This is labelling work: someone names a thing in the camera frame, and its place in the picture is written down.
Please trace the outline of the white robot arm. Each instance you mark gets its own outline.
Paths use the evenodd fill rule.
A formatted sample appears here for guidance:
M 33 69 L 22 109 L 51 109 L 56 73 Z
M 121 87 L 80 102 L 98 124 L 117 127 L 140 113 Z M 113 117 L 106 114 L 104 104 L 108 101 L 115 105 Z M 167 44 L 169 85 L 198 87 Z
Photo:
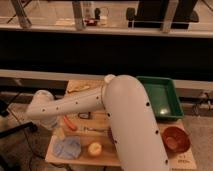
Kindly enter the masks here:
M 55 100 L 37 91 L 27 109 L 32 120 L 104 110 L 123 171 L 170 171 L 151 102 L 143 84 L 129 75 L 107 75 L 100 87 Z

